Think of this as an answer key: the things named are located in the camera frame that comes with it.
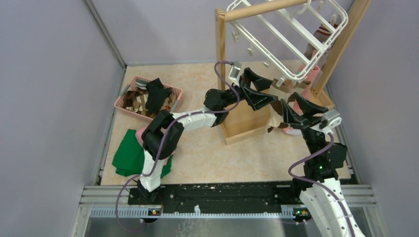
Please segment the brown beige striped sock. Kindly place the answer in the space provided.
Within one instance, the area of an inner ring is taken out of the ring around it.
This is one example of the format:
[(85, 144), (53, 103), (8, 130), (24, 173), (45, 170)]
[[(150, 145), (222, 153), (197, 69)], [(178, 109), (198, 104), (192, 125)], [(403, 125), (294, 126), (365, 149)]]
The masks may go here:
[(267, 132), (270, 133), (275, 128), (283, 129), (288, 135), (293, 135), (293, 129), (283, 123), (282, 117), (282, 104), (281, 99), (288, 101), (288, 97), (293, 89), (293, 85), (290, 80), (285, 80), (280, 86), (277, 85), (278, 79), (273, 79), (268, 93), (278, 97), (278, 100), (270, 103), (270, 119), (267, 124)]
[(292, 96), (292, 94), (294, 92), (298, 93), (301, 95), (301, 97), (303, 97), (304, 99), (309, 99), (310, 98), (310, 89), (312, 86), (312, 82), (310, 81), (303, 81), (301, 83), (297, 83), (295, 85), (291, 84), (290, 86), (290, 95), (288, 97), (288, 102), (293, 102), (294, 101), (294, 96)]

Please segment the grey sock with red stripes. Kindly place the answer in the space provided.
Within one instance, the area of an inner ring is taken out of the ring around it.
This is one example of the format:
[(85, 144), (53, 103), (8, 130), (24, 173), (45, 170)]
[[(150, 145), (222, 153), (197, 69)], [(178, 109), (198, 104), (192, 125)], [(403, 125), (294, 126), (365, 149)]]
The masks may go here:
[(332, 33), (322, 24), (313, 34), (313, 36), (321, 43), (326, 42)]

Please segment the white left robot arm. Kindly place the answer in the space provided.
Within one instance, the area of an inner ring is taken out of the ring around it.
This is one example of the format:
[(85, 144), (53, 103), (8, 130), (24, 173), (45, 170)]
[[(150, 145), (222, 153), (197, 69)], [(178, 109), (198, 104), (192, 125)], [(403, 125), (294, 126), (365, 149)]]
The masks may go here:
[(265, 93), (272, 80), (258, 76), (250, 68), (240, 73), (237, 67), (233, 67), (229, 78), (232, 84), (228, 90), (210, 89), (206, 92), (201, 109), (184, 113), (163, 111), (143, 131), (144, 164), (137, 186), (139, 196), (146, 204), (153, 204), (158, 199), (157, 188), (161, 185), (163, 167), (184, 132), (220, 125), (243, 100), (257, 111), (278, 99)]

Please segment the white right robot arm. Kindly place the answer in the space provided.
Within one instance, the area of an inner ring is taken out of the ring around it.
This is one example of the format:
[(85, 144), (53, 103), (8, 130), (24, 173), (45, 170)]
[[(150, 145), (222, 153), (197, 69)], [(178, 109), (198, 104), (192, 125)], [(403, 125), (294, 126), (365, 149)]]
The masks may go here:
[(336, 143), (333, 129), (342, 122), (335, 109), (317, 105), (294, 92), (291, 100), (298, 104), (296, 112), (281, 100), (283, 124), (300, 130), (310, 155), (292, 164), (290, 198), (303, 203), (324, 237), (362, 237), (345, 197), (337, 169), (343, 167), (347, 147)]

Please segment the white clip drying hanger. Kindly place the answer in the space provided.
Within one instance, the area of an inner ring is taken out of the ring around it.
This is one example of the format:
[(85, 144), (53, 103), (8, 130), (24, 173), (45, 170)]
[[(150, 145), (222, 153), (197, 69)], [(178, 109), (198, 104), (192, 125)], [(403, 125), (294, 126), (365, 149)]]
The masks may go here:
[[(328, 53), (349, 22), (347, 11), (336, 0), (234, 0), (225, 9), (234, 43), (258, 56), (265, 67), (275, 67), (280, 77), (302, 82)], [(320, 43), (313, 34), (320, 25), (332, 34)], [(309, 60), (308, 44), (316, 50)]]

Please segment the pile of socks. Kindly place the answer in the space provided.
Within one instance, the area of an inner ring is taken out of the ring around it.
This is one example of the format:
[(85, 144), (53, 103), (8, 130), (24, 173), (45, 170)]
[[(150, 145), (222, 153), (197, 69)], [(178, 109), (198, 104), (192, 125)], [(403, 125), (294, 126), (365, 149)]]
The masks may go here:
[(173, 93), (173, 88), (170, 96), (165, 99), (160, 111), (157, 113), (149, 112), (145, 105), (148, 100), (148, 91), (146, 90), (146, 85), (150, 81), (144, 81), (141, 79), (136, 79), (135, 81), (135, 89), (128, 89), (124, 92), (122, 96), (122, 108), (139, 114), (141, 116), (145, 116), (148, 118), (155, 118), (159, 112), (163, 110), (170, 111), (175, 104), (176, 95)]

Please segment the pink plastic basket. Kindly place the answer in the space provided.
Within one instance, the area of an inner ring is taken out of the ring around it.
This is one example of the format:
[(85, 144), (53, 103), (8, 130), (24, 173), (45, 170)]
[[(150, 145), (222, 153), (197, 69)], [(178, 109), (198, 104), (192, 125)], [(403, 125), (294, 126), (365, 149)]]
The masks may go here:
[(141, 121), (150, 122), (159, 112), (176, 112), (183, 90), (161, 81), (134, 77), (122, 90), (114, 107)]

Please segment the black sock in basket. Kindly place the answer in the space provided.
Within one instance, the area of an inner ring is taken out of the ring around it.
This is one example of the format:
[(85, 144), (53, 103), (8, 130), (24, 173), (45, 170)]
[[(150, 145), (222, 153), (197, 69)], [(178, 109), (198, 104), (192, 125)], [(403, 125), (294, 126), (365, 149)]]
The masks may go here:
[(146, 85), (148, 91), (148, 100), (146, 102), (146, 109), (151, 113), (160, 111), (164, 101), (172, 92), (171, 87), (164, 87), (160, 78), (150, 81)]

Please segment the pink folded cloth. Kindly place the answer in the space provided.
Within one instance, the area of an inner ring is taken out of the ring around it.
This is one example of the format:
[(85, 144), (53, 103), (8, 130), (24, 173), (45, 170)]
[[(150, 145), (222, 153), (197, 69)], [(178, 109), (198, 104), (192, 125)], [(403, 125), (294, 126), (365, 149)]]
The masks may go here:
[(145, 129), (146, 129), (146, 127), (143, 127), (141, 129), (137, 130), (136, 133), (135, 133), (135, 137), (136, 137), (136, 139), (137, 139), (137, 141), (138, 141), (138, 143), (141, 147), (143, 147), (143, 143), (144, 143), (144, 141), (142, 139), (142, 135), (143, 135)]

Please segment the green folded cloth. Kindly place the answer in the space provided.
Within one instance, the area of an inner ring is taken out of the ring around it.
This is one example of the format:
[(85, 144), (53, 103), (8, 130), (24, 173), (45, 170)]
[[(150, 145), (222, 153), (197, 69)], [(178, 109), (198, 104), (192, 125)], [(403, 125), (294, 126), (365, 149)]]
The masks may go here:
[(136, 130), (129, 129), (120, 143), (112, 161), (115, 173), (124, 177), (142, 173), (145, 155), (135, 137)]

